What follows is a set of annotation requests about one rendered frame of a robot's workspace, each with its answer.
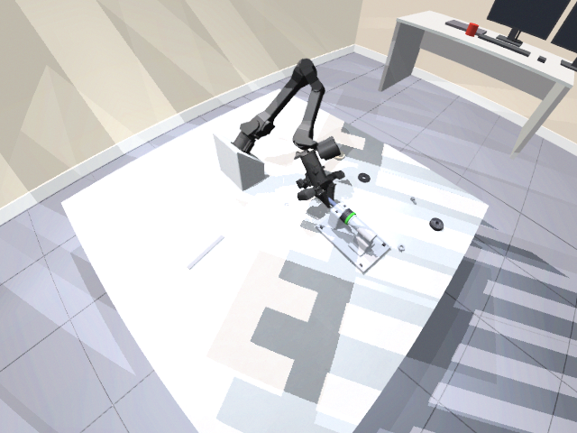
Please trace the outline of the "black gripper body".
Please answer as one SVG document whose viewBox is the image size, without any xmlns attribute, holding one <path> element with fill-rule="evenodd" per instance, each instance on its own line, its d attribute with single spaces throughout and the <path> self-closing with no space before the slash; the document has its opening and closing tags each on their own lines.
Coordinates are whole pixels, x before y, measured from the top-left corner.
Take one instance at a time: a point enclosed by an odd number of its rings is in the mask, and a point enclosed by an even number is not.
<svg viewBox="0 0 577 433">
<path fill-rule="evenodd" d="M 325 188 L 332 186 L 334 184 L 333 180 L 336 178 L 339 180 L 345 178 L 345 175 L 341 170 L 334 171 L 326 176 L 324 169 L 325 166 L 319 164 L 316 167 L 306 170 L 307 172 L 305 174 L 310 178 L 313 187 L 299 191 L 297 194 L 298 201 L 309 200 L 315 195 L 323 192 L 322 187 Z"/>
</svg>

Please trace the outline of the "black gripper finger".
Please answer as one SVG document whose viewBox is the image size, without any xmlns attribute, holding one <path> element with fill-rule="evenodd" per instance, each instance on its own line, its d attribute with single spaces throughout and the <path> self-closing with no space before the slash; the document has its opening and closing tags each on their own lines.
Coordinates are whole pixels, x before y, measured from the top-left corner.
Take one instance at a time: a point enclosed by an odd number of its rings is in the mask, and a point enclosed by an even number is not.
<svg viewBox="0 0 577 433">
<path fill-rule="evenodd" d="M 322 187 L 323 190 L 326 190 L 327 196 L 329 198 L 331 198 L 333 201 L 334 201 L 335 186 L 336 186 L 336 183 L 330 187 L 325 187 L 325 188 Z"/>
<path fill-rule="evenodd" d="M 323 192 L 315 195 L 315 197 L 319 198 L 328 208 L 331 207 L 326 190 L 323 190 Z"/>
</svg>

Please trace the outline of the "black rubber washer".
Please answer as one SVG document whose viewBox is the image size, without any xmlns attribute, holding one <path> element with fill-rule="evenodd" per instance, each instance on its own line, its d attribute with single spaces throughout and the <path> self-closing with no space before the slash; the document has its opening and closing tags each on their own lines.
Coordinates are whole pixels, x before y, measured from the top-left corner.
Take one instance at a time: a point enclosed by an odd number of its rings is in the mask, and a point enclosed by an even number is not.
<svg viewBox="0 0 577 433">
<path fill-rule="evenodd" d="M 365 178 L 365 179 L 364 179 Z M 361 181 L 362 183 L 367 183 L 370 181 L 371 177 L 366 174 L 366 173 L 359 173 L 358 176 L 359 181 Z"/>
</svg>

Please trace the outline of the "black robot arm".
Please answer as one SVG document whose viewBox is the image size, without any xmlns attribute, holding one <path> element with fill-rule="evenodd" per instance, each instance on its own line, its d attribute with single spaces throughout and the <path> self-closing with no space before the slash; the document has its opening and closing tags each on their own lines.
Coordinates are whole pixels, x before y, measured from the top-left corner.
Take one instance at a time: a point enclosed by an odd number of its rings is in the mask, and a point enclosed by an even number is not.
<svg viewBox="0 0 577 433">
<path fill-rule="evenodd" d="M 313 141 L 314 125 L 322 103 L 325 87 L 317 77 L 317 70 L 312 60 L 301 59 L 294 68 L 290 81 L 273 99 L 270 105 L 250 121 L 241 123 L 240 132 L 231 144 L 242 152 L 251 154 L 256 141 L 270 135 L 275 128 L 275 117 L 289 103 L 298 90 L 310 84 L 312 90 L 307 101 L 304 117 L 293 135 L 292 142 L 303 152 L 296 152 L 295 160 L 300 159 L 306 170 L 321 164 L 321 160 L 328 161 L 341 154 L 334 137 L 330 136 L 322 142 Z M 256 140 L 257 139 L 257 140 Z M 309 151 L 309 149 L 314 149 Z"/>
</svg>

